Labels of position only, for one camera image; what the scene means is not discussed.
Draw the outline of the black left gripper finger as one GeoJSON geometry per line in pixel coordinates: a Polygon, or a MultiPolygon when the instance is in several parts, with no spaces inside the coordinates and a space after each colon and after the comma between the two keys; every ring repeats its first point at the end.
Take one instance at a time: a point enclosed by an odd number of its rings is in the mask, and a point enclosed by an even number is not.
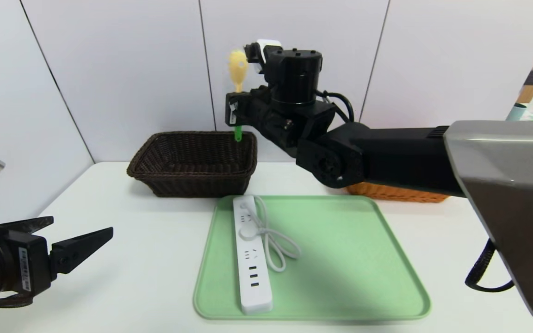
{"type": "Polygon", "coordinates": [[[54,223],[53,216],[42,216],[23,221],[14,221],[0,224],[1,228],[12,230],[14,232],[21,232],[26,234],[33,234],[39,230],[46,228],[54,223]]]}
{"type": "Polygon", "coordinates": [[[110,241],[113,235],[114,228],[109,227],[52,244],[49,254],[51,280],[55,281],[58,274],[72,272],[110,241]]]}

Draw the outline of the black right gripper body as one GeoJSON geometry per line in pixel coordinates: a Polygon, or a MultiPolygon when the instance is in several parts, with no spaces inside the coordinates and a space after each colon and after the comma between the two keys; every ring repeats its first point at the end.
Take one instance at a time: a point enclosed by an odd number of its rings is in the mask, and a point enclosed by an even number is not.
{"type": "Polygon", "coordinates": [[[225,122],[228,126],[259,127],[270,109],[271,88],[226,94],[225,122]]]}

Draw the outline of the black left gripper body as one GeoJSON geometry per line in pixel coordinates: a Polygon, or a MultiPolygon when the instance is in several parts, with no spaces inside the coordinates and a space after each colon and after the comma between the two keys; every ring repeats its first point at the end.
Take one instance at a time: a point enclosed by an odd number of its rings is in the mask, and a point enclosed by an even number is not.
{"type": "Polygon", "coordinates": [[[50,284],[45,238],[0,227],[0,293],[35,296],[50,284]]]}

